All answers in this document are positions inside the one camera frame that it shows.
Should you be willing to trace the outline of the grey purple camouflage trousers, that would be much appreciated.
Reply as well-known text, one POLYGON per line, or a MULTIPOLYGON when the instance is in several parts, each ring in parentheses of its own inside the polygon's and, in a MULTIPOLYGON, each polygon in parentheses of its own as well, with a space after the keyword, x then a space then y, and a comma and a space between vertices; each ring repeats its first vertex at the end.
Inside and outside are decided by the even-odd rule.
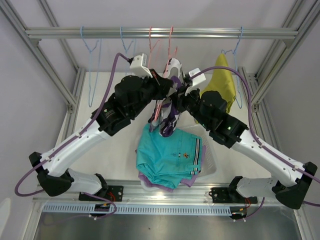
MULTIPOLYGON (((173 81, 173 89, 177 91, 184 83, 182 64, 177 58, 171 58, 165 66, 163 78, 173 81)), ((170 137, 177 126, 180 113, 168 97, 157 101, 151 118, 149 119, 149 132, 158 130, 162 137, 170 137)))

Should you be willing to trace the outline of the pink hanger of camouflage trousers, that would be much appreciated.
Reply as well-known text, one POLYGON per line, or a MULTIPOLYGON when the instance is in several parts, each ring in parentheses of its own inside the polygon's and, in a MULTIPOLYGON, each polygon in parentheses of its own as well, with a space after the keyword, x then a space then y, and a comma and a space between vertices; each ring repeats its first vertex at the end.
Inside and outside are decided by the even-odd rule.
MULTIPOLYGON (((168 48, 167 48, 167 63, 165 65, 165 69, 164 69, 164 73, 167 72, 167 69, 168 69, 168 65, 169 65, 169 60, 170 58, 173 56, 171 54, 171 39, 172 39, 172 34, 174 32, 174 26, 172 25, 170 27, 170 30, 169 30, 169 37, 168 37, 168 48)), ((162 106, 162 103, 157 103, 156 104, 156 108, 155 108, 155 115, 154 115, 154 120, 157 120, 160 116, 160 111, 161 111, 161 106, 162 106)))

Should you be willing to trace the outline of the pink hanger of teal trousers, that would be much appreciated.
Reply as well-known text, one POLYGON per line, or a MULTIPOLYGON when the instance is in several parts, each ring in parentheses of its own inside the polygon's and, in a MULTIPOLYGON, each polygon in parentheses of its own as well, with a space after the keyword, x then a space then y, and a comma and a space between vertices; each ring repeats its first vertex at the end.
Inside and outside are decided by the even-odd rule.
POLYGON ((151 66, 151 61, 152 61, 152 55, 155 47, 161 42, 161 39, 157 39, 154 44, 152 44, 152 38, 151 38, 151 33, 152 33, 153 27, 149 27, 149 32, 148 32, 148 43, 149 43, 149 58, 148 58, 148 67, 151 66))

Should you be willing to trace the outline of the blue hanger of purple trousers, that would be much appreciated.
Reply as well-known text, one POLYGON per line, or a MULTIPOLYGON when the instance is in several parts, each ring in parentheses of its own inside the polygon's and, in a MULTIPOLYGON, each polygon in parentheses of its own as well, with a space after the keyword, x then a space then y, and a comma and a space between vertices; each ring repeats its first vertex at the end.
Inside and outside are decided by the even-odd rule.
POLYGON ((125 39, 124 39, 124 32, 123 32, 123 27, 120 27, 120 39, 122 42, 122 46, 124 49, 124 55, 127 58, 132 58, 135 56, 136 54, 136 46, 137 46, 137 40, 135 38, 130 40, 129 44, 125 43, 125 39))

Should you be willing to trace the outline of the teal trousers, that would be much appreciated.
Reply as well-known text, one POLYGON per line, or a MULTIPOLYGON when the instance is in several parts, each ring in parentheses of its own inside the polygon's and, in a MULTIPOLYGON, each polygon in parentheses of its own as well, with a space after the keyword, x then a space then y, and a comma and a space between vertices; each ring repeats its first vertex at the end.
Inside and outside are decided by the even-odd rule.
POLYGON ((198 135, 177 128, 164 137, 146 124, 136 150, 136 168, 152 185, 164 189, 191 186, 201 172, 203 146, 198 135))

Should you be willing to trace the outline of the light blue wire hanger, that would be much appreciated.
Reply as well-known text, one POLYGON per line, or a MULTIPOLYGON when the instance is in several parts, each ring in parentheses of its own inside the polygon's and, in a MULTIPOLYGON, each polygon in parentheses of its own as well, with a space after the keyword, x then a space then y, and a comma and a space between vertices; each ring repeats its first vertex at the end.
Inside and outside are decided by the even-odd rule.
POLYGON ((97 89, 97 83, 98 83, 98 76, 100 72, 100 65, 101 65, 101 54, 102 54, 102 39, 96 39, 95 44, 90 47, 87 41, 84 38, 84 26, 80 27, 80 37, 81 40, 83 41, 88 54, 89 54, 89 66, 88 66, 88 107, 91 108, 93 106, 93 102, 95 99, 95 94, 96 94, 96 89, 97 89), (93 83, 93 77, 92 77, 92 72, 93 72, 93 56, 95 50, 98 49, 98 54, 97 54, 97 72, 95 75, 95 80, 93 83))

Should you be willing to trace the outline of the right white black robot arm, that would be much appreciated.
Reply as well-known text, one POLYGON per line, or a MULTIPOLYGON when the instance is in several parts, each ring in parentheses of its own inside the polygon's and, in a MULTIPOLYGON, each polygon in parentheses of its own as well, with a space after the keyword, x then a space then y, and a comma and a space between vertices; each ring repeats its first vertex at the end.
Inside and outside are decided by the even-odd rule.
POLYGON ((175 106, 194 117, 216 143, 247 156, 271 174, 269 178, 234 177, 228 198, 233 202, 248 197, 275 198, 290 209, 300 209, 312 181, 317 181, 318 167, 297 161, 258 137, 251 124, 226 112, 227 102, 218 91, 200 94, 196 81, 201 75, 202 71, 184 77, 186 85, 172 95, 175 106))

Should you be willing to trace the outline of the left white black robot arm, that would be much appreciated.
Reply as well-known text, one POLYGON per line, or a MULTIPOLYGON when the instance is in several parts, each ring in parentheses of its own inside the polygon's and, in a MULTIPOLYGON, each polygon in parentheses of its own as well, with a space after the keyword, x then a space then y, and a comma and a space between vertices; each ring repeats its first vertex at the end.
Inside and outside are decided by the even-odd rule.
POLYGON ((42 189, 56 197, 65 192, 88 193, 96 200, 107 197, 108 186, 98 174, 72 170, 71 165, 104 140, 131 124, 153 100, 163 100, 173 93, 173 81, 159 76, 154 70, 150 77, 125 76, 114 87, 114 93, 92 113, 77 132, 65 139, 55 150, 29 156, 36 167, 42 189))

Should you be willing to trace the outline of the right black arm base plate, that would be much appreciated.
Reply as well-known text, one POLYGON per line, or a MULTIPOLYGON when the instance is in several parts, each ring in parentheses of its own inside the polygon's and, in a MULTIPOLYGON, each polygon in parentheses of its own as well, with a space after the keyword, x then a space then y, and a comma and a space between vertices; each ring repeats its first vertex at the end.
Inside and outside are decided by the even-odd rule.
POLYGON ((230 218, 235 222, 244 219, 252 204, 258 203, 257 197, 243 197, 236 190, 229 190, 228 187, 212 187, 208 195, 214 204, 238 204, 240 206, 230 207, 230 218))

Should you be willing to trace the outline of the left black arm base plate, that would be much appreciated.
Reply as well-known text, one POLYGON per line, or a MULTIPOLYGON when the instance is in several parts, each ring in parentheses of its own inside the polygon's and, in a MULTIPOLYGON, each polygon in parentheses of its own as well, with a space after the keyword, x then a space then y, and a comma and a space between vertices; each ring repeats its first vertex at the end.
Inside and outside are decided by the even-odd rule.
POLYGON ((93 212, 90 213, 91 217, 102 218, 113 215, 118 210, 116 202, 122 202, 124 187, 120 185, 110 185, 108 189, 101 189, 95 194, 80 192, 78 196, 79 201, 83 202, 102 202, 94 205, 93 212))

